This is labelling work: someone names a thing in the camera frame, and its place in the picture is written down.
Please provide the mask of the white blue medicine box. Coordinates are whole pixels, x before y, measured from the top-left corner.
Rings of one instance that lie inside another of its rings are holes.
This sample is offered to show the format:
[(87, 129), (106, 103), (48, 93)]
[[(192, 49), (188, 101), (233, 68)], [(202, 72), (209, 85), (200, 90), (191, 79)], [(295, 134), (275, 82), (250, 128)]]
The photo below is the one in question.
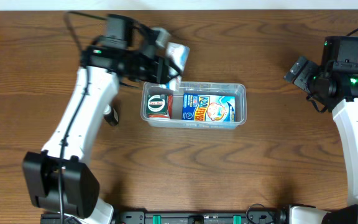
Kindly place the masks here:
[[(167, 44), (166, 56), (169, 59), (173, 60), (173, 63), (178, 66), (181, 72), (184, 71), (186, 66), (186, 61), (188, 59), (188, 55), (190, 53), (190, 48), (173, 42), (169, 42)], [(168, 89), (172, 91), (178, 91), (181, 84), (182, 76), (179, 75), (175, 77), (173, 80), (170, 80), (167, 84), (159, 84), (160, 88)]]

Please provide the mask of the red small box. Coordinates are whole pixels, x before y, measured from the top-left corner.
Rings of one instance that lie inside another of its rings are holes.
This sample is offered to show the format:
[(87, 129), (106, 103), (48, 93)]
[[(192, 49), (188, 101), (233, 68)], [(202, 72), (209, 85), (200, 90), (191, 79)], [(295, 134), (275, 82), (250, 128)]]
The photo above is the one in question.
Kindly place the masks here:
[(173, 103), (173, 96), (168, 95), (168, 114), (167, 115), (148, 115), (149, 118), (168, 118), (170, 119), (172, 114), (172, 103)]

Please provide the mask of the green Zam-Buk box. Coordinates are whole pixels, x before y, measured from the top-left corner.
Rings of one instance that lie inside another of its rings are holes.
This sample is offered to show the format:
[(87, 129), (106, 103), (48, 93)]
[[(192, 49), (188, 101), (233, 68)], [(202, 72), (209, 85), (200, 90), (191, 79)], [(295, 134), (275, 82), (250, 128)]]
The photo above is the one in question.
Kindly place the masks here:
[(146, 113), (148, 115), (167, 115), (168, 95), (148, 95), (146, 101)]

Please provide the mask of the blue Kool Fever box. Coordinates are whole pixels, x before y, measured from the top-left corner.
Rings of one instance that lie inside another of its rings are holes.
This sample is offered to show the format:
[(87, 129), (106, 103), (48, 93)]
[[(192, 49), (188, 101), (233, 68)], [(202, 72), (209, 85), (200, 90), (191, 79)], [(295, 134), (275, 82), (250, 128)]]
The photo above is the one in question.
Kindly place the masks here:
[(187, 93), (183, 95), (182, 120), (235, 122), (234, 96)]

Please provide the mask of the dark bottle white cap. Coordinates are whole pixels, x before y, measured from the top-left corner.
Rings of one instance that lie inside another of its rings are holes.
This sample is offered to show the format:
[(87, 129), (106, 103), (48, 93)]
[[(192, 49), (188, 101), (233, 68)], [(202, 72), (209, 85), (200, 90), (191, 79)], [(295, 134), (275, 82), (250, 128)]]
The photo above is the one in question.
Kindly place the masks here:
[(119, 124), (119, 116), (117, 111), (110, 105), (107, 105), (103, 112), (105, 121), (110, 126), (116, 126)]

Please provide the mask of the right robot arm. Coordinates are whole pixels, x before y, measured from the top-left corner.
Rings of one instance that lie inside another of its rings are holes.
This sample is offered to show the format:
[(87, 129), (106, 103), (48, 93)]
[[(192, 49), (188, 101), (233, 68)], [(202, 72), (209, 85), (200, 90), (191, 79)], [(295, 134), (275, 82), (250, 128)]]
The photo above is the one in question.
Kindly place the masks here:
[(321, 63), (300, 57), (284, 79), (303, 90), (317, 112), (332, 114), (347, 174), (345, 208), (290, 205), (285, 223), (358, 223), (358, 37), (326, 37)]

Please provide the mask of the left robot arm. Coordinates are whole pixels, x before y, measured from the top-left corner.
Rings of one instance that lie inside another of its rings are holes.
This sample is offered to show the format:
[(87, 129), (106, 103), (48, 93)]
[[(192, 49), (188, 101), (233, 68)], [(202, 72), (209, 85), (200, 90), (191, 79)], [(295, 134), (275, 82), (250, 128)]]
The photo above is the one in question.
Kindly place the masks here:
[(112, 222), (113, 206), (99, 196), (89, 168), (103, 117), (114, 114), (112, 101), (123, 78), (166, 84), (176, 69), (157, 55), (170, 38), (167, 30), (117, 14), (105, 21), (106, 33), (79, 49), (75, 88), (56, 130), (40, 152), (28, 152), (22, 162), (32, 205), (57, 212), (58, 223)]

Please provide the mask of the clear plastic container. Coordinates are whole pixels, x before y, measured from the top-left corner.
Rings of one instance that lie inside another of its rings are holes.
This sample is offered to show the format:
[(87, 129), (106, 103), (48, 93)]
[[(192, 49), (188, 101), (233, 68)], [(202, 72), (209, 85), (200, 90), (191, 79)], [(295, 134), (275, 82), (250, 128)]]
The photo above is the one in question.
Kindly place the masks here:
[[(187, 93), (234, 96), (235, 122), (211, 122), (182, 120), (183, 95)], [(149, 118), (146, 113), (148, 95), (172, 95), (172, 114), (168, 118)], [(161, 128), (235, 129), (247, 119), (246, 88), (239, 83), (182, 82), (178, 91), (160, 88), (158, 84), (145, 83), (142, 93), (140, 115), (151, 126)]]

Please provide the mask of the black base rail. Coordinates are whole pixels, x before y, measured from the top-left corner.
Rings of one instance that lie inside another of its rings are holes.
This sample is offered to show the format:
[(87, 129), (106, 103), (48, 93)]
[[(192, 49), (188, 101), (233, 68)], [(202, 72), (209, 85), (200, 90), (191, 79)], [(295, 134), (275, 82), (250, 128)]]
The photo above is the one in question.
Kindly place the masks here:
[(283, 210), (252, 209), (245, 213), (151, 213), (120, 212), (112, 216), (112, 224), (286, 224)]

